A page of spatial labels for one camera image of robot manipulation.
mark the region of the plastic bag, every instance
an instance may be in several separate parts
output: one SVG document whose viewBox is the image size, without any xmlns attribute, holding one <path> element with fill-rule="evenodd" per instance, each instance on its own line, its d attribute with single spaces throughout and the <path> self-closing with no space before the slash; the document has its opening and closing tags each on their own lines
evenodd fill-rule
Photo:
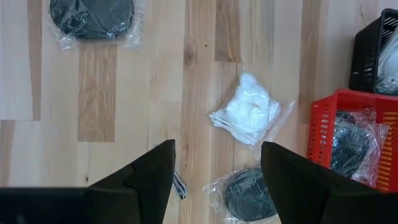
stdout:
<svg viewBox="0 0 398 224">
<path fill-rule="evenodd" d="M 225 224 L 269 223 L 278 218 L 260 165 L 225 175 L 203 191 Z"/>
<path fill-rule="evenodd" d="M 376 186 L 381 147 L 389 126 L 376 124 L 376 112 L 338 111 L 330 169 L 370 187 Z"/>
<path fill-rule="evenodd" d="M 214 127 L 225 128 L 237 141 L 256 146 L 261 140 L 275 138 L 295 103 L 281 105 L 253 75 L 244 73 L 231 101 L 225 108 L 210 114 L 210 119 Z"/>
<path fill-rule="evenodd" d="M 381 50 L 376 88 L 380 93 L 398 93 L 398 27 Z"/>
<path fill-rule="evenodd" d="M 142 45 L 145 0 L 49 0 L 48 27 L 61 49 Z"/>
</svg>

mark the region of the black fabric in plastic bag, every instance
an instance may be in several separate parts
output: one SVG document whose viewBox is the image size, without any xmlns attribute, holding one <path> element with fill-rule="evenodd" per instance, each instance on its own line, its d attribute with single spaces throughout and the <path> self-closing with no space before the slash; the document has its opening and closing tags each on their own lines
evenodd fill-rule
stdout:
<svg viewBox="0 0 398 224">
<path fill-rule="evenodd" d="M 330 169 L 351 178 L 371 147 L 371 133 L 348 113 L 336 114 Z"/>
<path fill-rule="evenodd" d="M 132 0 L 51 0 L 50 14 L 66 35 L 82 40 L 114 40 L 134 23 Z"/>
<path fill-rule="evenodd" d="M 229 212 L 239 220 L 253 222 L 277 214 L 261 168 L 244 170 L 232 176 L 224 192 Z"/>
</svg>

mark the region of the black basket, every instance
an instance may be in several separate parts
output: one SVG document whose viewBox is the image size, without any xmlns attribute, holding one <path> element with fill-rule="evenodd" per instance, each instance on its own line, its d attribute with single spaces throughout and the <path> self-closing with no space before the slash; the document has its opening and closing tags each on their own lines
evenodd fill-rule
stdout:
<svg viewBox="0 0 398 224">
<path fill-rule="evenodd" d="M 380 18 L 355 35 L 350 89 L 379 93 L 376 88 L 379 55 L 397 25 L 398 10 L 385 9 Z"/>
</svg>

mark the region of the red crate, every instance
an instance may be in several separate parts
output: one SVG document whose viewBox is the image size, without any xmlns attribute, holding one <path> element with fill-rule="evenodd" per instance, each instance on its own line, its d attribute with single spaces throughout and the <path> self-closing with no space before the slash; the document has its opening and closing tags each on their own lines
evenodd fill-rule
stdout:
<svg viewBox="0 0 398 224">
<path fill-rule="evenodd" d="M 311 107 L 307 158 L 330 168 L 336 110 L 376 108 L 376 122 L 390 126 L 382 147 L 376 188 L 398 192 L 398 97 L 338 90 Z"/>
</svg>

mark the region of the clear plastic bag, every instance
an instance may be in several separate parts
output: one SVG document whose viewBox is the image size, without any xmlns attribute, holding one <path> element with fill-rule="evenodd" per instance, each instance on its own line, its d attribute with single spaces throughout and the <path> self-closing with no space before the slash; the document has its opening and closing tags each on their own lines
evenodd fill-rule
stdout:
<svg viewBox="0 0 398 224">
<path fill-rule="evenodd" d="M 253 75 L 244 73 L 231 101 L 210 114 L 210 119 L 214 127 L 225 128 L 237 141 L 258 146 L 262 140 L 276 137 L 295 104 L 292 101 L 282 105 L 273 100 Z"/>
<path fill-rule="evenodd" d="M 398 93 L 398 26 L 381 50 L 376 88 L 380 93 Z"/>
<path fill-rule="evenodd" d="M 374 109 L 338 111 L 330 169 L 370 187 L 376 186 L 381 148 L 389 126 L 375 122 Z"/>
<path fill-rule="evenodd" d="M 119 44 L 138 50 L 146 0 L 49 0 L 47 25 L 61 49 Z"/>
<path fill-rule="evenodd" d="M 203 191 L 225 224 L 265 224 L 278 219 L 260 165 L 227 174 Z"/>
</svg>

